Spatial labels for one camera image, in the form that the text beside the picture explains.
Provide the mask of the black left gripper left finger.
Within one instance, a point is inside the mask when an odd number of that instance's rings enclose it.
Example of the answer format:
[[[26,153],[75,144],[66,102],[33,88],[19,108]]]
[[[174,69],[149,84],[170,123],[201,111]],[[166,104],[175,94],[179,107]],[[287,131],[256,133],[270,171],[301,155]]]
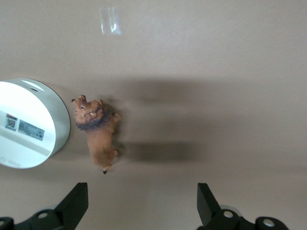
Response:
[[[14,230],[75,230],[88,209],[88,184],[77,183],[54,209],[36,212]]]

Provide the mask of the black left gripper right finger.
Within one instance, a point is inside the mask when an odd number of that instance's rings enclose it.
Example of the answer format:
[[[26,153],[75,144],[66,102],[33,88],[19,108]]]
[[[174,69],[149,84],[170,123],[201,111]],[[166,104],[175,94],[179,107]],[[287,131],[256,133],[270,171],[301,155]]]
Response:
[[[206,183],[197,186],[197,211],[202,223],[197,230],[257,230],[238,209],[219,205]]]

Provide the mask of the brown lion statue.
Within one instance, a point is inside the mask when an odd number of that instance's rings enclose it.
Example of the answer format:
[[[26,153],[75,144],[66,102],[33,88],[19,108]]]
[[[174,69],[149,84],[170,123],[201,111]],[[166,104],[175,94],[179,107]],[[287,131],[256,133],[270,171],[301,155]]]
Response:
[[[85,95],[71,100],[74,107],[74,122],[86,133],[90,158],[106,174],[112,167],[118,151],[113,148],[113,133],[116,123],[121,120],[119,113],[113,113],[103,100],[87,101]]]

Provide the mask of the white round desk lamp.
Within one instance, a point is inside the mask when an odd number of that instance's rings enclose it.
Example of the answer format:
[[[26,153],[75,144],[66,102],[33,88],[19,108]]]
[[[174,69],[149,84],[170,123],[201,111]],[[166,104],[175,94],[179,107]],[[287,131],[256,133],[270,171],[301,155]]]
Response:
[[[67,142],[69,112],[47,85],[26,78],[0,81],[0,164],[28,169]]]

